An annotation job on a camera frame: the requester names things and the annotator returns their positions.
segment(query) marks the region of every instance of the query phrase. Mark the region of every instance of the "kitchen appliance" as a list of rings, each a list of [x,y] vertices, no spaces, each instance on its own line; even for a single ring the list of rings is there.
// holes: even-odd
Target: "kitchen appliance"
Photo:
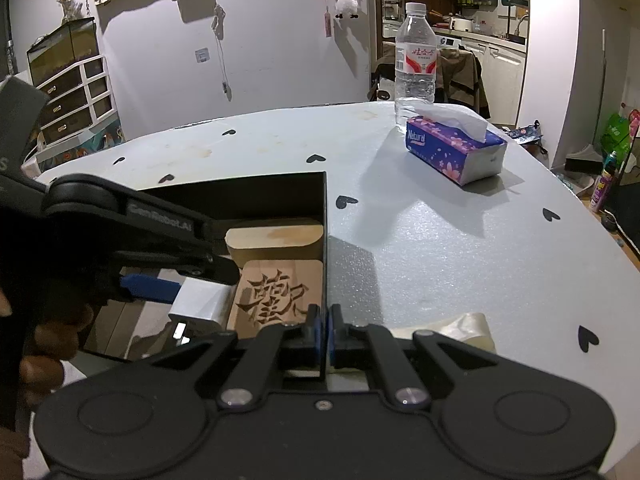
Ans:
[[[460,32],[472,32],[474,30],[474,22],[465,18],[453,17],[449,22],[449,30],[459,30]]]
[[[460,38],[452,38],[451,36],[441,36],[436,34],[438,40],[438,48],[459,48],[462,44]]]

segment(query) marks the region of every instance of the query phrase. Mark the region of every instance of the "kitchen counter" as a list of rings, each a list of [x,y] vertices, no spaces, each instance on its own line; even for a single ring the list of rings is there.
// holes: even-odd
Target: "kitchen counter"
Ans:
[[[468,38],[470,40],[485,41],[487,43],[493,43],[497,46],[510,48],[511,50],[517,50],[519,52],[526,53],[527,51],[527,45],[513,43],[513,41],[501,40],[500,38],[495,38],[494,36],[486,36],[484,34],[476,34],[474,32],[462,32],[460,30],[449,30],[448,28],[437,28],[437,27],[434,27],[433,31],[436,34],[440,34],[442,36],[455,36],[456,38]]]

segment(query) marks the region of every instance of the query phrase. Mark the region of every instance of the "white drawer cabinet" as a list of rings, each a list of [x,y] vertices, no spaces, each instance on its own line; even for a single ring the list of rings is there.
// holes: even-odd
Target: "white drawer cabinet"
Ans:
[[[482,84],[494,124],[515,124],[526,54],[484,41],[462,39],[482,66]]]

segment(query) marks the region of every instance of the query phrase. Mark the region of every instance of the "spray bottle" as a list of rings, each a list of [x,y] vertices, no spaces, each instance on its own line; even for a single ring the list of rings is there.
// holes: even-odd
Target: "spray bottle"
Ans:
[[[618,165],[616,157],[617,154],[615,151],[609,153],[607,160],[604,162],[604,169],[596,180],[593,195],[591,196],[591,203],[589,204],[589,208],[594,213],[598,212],[602,204],[604,204],[604,200],[613,184],[613,179],[616,176],[616,167]]]

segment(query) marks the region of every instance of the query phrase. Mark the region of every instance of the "hand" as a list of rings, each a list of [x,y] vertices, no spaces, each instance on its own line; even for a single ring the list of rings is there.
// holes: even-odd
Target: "hand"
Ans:
[[[0,317],[10,316],[11,306],[0,290]],[[20,380],[24,398],[30,407],[37,406],[65,379],[61,360],[69,360],[78,352],[78,332],[92,322],[93,311],[86,306],[74,324],[48,322],[38,325],[34,339],[40,355],[25,356],[20,362]]]

